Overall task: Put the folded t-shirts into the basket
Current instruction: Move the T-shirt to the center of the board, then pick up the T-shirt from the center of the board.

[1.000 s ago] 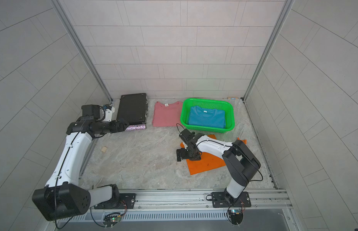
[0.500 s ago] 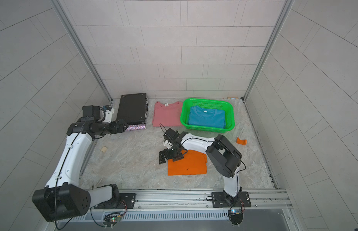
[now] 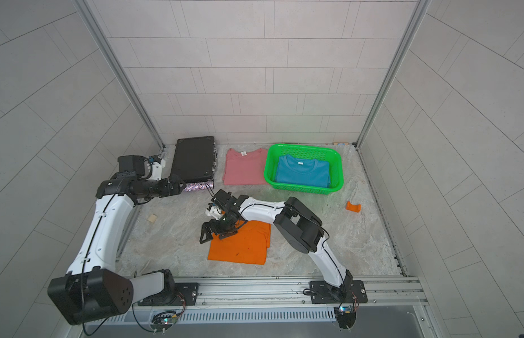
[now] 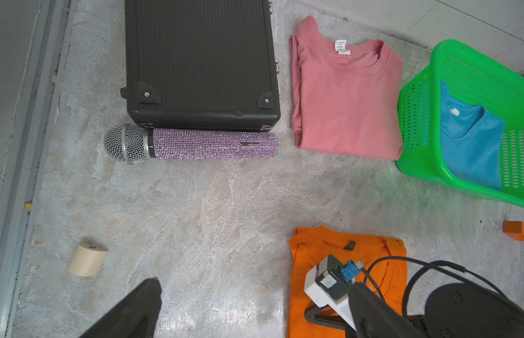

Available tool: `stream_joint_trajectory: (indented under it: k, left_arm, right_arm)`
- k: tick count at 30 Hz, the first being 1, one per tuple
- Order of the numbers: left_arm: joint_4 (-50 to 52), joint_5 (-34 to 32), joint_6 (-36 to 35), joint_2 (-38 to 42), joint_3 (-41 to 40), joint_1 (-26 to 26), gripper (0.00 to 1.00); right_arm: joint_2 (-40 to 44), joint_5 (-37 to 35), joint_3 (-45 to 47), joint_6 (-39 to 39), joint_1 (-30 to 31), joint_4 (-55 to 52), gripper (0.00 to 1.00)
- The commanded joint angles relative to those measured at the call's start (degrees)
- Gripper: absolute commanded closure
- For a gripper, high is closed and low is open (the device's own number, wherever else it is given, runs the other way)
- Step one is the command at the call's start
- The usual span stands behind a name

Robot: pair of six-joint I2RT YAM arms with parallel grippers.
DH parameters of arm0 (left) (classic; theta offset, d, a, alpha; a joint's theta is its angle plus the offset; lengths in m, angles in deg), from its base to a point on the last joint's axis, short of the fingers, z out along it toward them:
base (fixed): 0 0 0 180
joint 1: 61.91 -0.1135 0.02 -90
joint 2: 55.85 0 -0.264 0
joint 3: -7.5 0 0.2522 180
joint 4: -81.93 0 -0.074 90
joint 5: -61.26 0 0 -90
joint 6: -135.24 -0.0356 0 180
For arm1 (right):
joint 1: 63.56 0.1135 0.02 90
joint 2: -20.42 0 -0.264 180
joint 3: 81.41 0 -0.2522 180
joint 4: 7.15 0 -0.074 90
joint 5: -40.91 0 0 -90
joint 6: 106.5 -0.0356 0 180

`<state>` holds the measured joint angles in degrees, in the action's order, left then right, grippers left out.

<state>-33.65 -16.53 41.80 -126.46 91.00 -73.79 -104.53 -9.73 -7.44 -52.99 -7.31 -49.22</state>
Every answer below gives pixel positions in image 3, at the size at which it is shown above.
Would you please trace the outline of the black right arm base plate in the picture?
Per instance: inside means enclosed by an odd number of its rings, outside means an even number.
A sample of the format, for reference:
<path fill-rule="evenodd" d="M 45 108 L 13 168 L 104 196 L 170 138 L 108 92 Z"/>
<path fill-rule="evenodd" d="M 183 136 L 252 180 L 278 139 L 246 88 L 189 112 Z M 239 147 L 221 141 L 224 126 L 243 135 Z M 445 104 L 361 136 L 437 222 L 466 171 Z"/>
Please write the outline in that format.
<path fill-rule="evenodd" d="M 366 304 L 368 302 L 363 281 L 352 280 L 337 288 L 325 281 L 311 281 L 308 290 L 313 304 Z"/>

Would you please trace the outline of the orange t-shirt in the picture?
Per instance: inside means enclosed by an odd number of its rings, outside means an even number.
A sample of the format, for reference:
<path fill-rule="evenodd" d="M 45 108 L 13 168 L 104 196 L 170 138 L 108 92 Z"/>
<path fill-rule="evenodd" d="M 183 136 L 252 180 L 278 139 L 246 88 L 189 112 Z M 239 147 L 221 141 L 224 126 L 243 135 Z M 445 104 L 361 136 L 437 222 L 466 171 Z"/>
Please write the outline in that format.
<path fill-rule="evenodd" d="M 230 263 L 264 265 L 270 248 L 271 225 L 250 221 L 236 235 L 225 239 L 214 239 L 208 260 Z"/>

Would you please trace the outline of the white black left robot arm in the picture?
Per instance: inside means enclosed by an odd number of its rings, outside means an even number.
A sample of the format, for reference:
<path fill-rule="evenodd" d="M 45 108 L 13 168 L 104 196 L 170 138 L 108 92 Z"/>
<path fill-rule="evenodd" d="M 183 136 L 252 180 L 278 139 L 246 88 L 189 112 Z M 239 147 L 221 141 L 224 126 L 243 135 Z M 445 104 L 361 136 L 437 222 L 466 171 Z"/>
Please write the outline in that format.
<path fill-rule="evenodd" d="M 185 182 L 162 177 L 159 156 L 118 157 L 118 172 L 97 189 L 96 208 L 86 238 L 63 277 L 54 278 L 47 294 L 70 325 L 121 315 L 138 302 L 168 305 L 177 300 L 168 269 L 128 279 L 116 273 L 118 249 L 135 207 L 154 198 L 179 195 Z"/>

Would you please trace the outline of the blue t-shirt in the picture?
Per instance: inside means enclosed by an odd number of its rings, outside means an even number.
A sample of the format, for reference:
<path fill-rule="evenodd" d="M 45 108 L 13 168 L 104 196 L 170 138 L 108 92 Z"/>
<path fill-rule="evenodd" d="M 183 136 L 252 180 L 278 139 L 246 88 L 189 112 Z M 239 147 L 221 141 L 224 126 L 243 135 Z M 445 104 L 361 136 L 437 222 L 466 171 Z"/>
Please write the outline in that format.
<path fill-rule="evenodd" d="M 318 159 L 297 159 L 292 155 L 280 156 L 275 181 L 328 188 L 331 184 L 330 165 L 327 161 Z"/>

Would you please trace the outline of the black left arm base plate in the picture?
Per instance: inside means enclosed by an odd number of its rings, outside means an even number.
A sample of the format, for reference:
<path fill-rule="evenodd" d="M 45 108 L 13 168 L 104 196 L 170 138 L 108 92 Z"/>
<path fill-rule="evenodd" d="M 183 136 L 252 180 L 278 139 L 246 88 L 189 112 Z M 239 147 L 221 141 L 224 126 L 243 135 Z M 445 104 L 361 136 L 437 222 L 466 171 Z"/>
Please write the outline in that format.
<path fill-rule="evenodd" d="M 165 284 L 163 291 L 138 301 L 138 306 L 194 306 L 197 301 L 199 283 L 179 283 L 172 287 Z"/>

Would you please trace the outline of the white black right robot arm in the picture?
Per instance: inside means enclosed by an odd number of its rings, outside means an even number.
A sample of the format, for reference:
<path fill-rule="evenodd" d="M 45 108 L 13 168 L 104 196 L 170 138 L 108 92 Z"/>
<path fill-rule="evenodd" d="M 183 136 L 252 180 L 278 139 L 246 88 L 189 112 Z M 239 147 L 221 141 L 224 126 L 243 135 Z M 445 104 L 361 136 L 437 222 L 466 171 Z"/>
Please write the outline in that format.
<path fill-rule="evenodd" d="M 227 239 L 239 233 L 241 227 L 256 221 L 274 225 L 287 243 L 307 254 L 321 271 L 324 281 L 316 295 L 345 301 L 353 277 L 329 248 L 329 233 L 322 221 L 295 197 L 287 201 L 260 201 L 247 195 L 238 198 L 219 190 L 208 204 L 206 214 L 211 218 L 201 226 L 200 244 L 214 238 Z"/>

